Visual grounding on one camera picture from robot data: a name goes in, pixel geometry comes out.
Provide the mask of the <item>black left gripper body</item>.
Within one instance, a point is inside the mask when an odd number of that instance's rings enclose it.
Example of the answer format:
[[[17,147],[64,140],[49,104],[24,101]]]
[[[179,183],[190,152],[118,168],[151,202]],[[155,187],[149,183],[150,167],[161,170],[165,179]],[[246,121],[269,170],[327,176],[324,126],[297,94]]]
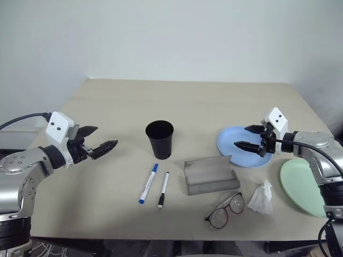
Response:
[[[79,135],[79,128],[76,130],[74,138],[68,140],[67,148],[74,164],[86,160],[92,150],[91,147],[85,145],[85,138]]]

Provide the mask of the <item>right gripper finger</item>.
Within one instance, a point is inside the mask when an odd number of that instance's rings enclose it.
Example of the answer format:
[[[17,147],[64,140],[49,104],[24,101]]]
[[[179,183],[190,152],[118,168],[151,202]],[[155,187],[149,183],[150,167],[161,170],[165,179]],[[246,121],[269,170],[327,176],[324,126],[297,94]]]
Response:
[[[252,144],[252,143],[245,142],[245,141],[234,142],[234,145],[236,147],[238,147],[239,149],[242,149],[242,150],[244,150],[246,152],[251,152],[251,153],[259,154],[259,151],[260,151],[260,146],[259,145]]]
[[[254,134],[261,134],[264,132],[263,125],[249,125],[246,126],[244,129]]]

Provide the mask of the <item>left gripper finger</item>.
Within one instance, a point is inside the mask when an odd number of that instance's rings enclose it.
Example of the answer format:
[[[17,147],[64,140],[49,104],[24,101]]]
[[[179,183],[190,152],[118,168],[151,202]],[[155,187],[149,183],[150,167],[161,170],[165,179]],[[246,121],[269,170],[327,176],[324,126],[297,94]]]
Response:
[[[81,137],[88,137],[89,135],[91,135],[94,131],[96,131],[98,129],[97,126],[83,126],[79,128],[79,135]]]
[[[113,150],[118,143],[118,140],[109,140],[102,143],[99,147],[94,148],[90,152],[90,157],[93,160],[96,160],[106,154],[108,154],[111,150]]]

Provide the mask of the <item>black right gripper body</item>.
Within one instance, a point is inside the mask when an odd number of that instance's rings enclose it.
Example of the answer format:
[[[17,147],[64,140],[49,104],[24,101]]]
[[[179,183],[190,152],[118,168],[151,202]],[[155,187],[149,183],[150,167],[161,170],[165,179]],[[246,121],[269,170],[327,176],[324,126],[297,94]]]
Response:
[[[260,132],[260,148],[259,156],[264,157],[267,153],[275,153],[275,133],[274,127],[269,122],[262,122],[262,130]]]

